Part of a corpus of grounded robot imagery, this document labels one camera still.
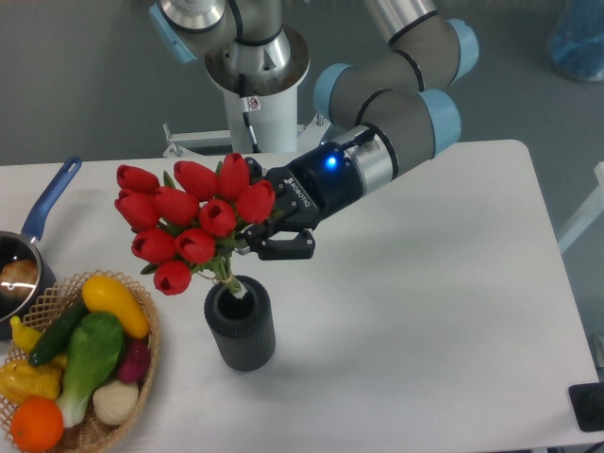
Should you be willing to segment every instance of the blue container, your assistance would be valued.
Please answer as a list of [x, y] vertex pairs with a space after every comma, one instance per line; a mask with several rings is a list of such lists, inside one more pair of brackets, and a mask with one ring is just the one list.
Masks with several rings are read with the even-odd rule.
[[547, 53], [566, 76], [604, 80], [604, 0], [568, 0]]

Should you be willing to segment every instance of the wicker basket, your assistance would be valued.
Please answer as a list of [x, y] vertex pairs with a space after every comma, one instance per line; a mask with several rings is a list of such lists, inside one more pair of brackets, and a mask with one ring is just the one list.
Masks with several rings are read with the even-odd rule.
[[[56, 283], [53, 288], [47, 289], [44, 295], [38, 297], [36, 303], [31, 307], [29, 313], [24, 316], [23, 324], [34, 327], [39, 331], [44, 331], [55, 320], [59, 314], [70, 307], [81, 293], [82, 284], [93, 275], [106, 275], [121, 281], [134, 294], [136, 299], [143, 307], [144, 312], [149, 318], [151, 329], [148, 336], [148, 345], [151, 352], [151, 364], [145, 376], [140, 381], [139, 402], [134, 411], [128, 416], [119, 427], [110, 427], [98, 420], [94, 415], [92, 403], [89, 404], [84, 421], [79, 425], [65, 429], [63, 437], [55, 447], [48, 450], [52, 453], [97, 453], [110, 446], [115, 445], [128, 430], [134, 425], [139, 414], [143, 410], [144, 402], [149, 395], [149, 390], [153, 382], [153, 376], [158, 364], [159, 351], [159, 317], [151, 295], [144, 287], [131, 277], [122, 273], [114, 274], [112, 272], [96, 271], [83, 275], [74, 275], [66, 278], [62, 283]], [[13, 361], [25, 359], [26, 353], [12, 344], [8, 351], [8, 358], [5, 360]], [[7, 432], [5, 438], [18, 449], [12, 441], [10, 435], [10, 419], [16, 406], [8, 402], [5, 398], [0, 399], [0, 424]]]

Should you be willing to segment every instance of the saucepan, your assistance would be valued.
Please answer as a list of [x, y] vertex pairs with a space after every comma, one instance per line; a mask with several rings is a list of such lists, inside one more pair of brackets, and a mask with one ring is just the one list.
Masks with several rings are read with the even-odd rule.
[[42, 238], [48, 212], [82, 165], [68, 158], [34, 204], [21, 233], [0, 231], [0, 340], [12, 336], [10, 318], [22, 317], [39, 295], [55, 282], [55, 274], [35, 245]]

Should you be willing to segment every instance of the ribbed vase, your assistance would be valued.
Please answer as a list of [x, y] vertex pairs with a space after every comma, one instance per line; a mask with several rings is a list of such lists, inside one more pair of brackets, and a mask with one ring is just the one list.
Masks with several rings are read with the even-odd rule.
[[254, 278], [237, 276], [247, 289], [243, 299], [222, 284], [206, 296], [204, 314], [223, 360], [238, 371], [263, 366], [275, 351], [275, 327], [271, 301]]

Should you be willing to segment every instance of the red tulip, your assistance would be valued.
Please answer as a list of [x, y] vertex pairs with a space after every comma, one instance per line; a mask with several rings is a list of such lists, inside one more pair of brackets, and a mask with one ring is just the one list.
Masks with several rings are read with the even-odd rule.
[[161, 217], [181, 227], [188, 227], [199, 212], [197, 198], [179, 189], [160, 187], [151, 193], [151, 199]]
[[218, 192], [218, 177], [197, 162], [179, 160], [174, 164], [174, 176], [182, 188], [199, 201], [208, 201]]
[[191, 270], [183, 261], [166, 261], [155, 271], [153, 283], [166, 295], [184, 293], [191, 283]]
[[153, 206], [151, 196], [145, 193], [122, 190], [114, 205], [135, 231], [145, 231], [158, 224], [159, 212]]
[[235, 201], [249, 187], [249, 168], [239, 153], [227, 154], [218, 174], [218, 193], [226, 201]]
[[249, 224], [261, 224], [275, 205], [275, 191], [266, 179], [250, 186], [237, 199], [237, 212]]
[[151, 193], [159, 187], [159, 179], [139, 167], [120, 165], [117, 167], [117, 183], [122, 189], [139, 193]]
[[195, 264], [203, 264], [214, 256], [214, 237], [201, 228], [183, 231], [176, 238], [176, 250], [182, 258]]
[[132, 255], [152, 264], [162, 264], [176, 254], [174, 238], [161, 228], [152, 228], [137, 234], [132, 241]]
[[208, 233], [224, 238], [233, 232], [237, 219], [226, 201], [213, 199], [201, 207], [199, 223]]

